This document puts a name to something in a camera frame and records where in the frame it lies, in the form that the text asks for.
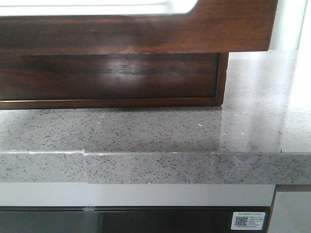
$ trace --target wooden cabinet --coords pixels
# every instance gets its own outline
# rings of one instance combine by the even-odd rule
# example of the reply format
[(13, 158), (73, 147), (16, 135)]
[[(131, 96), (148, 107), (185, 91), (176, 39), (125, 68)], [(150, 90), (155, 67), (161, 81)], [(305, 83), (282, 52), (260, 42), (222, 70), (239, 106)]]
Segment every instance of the wooden cabinet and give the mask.
[(267, 50), (277, 0), (185, 15), (0, 17), (0, 108), (223, 102), (228, 53)]

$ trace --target label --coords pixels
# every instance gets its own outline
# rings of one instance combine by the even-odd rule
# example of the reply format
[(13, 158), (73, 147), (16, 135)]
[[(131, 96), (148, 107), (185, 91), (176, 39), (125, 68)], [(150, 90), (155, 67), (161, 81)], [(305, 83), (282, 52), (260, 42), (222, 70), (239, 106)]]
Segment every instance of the label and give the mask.
[(240, 231), (260, 231), (262, 230), (265, 216), (266, 213), (262, 212), (234, 212), (231, 229)]

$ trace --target countertop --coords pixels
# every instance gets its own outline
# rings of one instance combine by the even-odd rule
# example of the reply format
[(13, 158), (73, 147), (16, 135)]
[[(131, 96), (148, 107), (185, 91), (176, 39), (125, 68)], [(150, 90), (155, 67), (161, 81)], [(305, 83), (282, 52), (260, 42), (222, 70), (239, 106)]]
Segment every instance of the countertop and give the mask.
[(311, 184), (302, 52), (231, 53), (220, 107), (0, 111), (0, 182)]

